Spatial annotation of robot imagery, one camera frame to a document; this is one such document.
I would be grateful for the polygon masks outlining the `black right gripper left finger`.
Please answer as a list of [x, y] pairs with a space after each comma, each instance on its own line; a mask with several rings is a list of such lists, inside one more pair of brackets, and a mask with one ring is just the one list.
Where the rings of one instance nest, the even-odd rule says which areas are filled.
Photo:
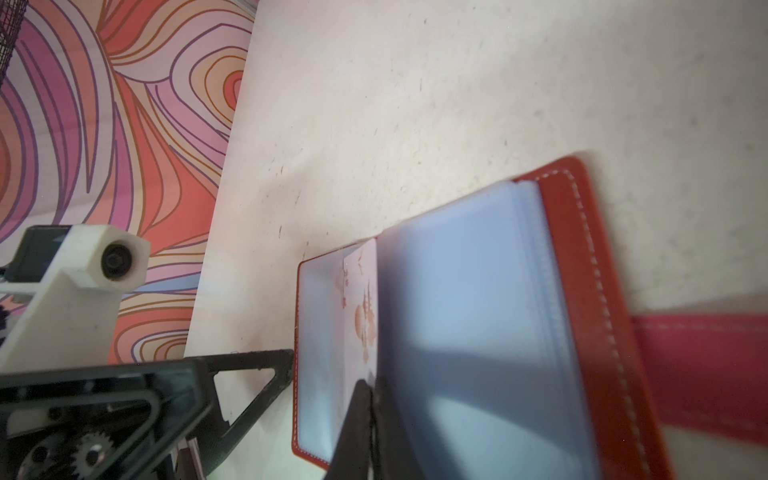
[[365, 480], [371, 468], [372, 389], [358, 380], [325, 480]]

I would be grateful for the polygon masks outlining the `pink floral credit card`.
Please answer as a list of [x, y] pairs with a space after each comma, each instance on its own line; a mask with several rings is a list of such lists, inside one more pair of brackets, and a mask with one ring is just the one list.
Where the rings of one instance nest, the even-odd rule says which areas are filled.
[[341, 260], [340, 390], [337, 424], [345, 419], [355, 384], [375, 384], [378, 367], [379, 301], [377, 241], [367, 240]]

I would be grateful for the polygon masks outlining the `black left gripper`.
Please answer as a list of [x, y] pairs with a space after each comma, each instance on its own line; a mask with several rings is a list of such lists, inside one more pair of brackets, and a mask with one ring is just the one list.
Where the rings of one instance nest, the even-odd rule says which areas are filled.
[[[293, 380], [262, 350], [1, 378], [4, 479], [204, 479]], [[254, 380], [230, 401], [216, 379]]]

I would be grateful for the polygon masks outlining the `red leather card holder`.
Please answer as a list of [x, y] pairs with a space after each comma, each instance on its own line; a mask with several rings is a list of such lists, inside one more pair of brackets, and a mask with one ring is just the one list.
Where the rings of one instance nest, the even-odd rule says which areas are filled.
[[342, 425], [341, 260], [377, 241], [378, 378], [426, 479], [670, 479], [661, 426], [767, 442], [767, 317], [632, 317], [565, 157], [302, 261], [292, 449]]

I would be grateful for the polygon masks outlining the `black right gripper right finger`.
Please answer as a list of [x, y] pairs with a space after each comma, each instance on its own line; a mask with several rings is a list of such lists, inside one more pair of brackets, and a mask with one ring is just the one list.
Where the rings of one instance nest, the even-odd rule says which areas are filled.
[[374, 478], [424, 480], [426, 476], [384, 378], [378, 378], [373, 388], [372, 421], [371, 460]]

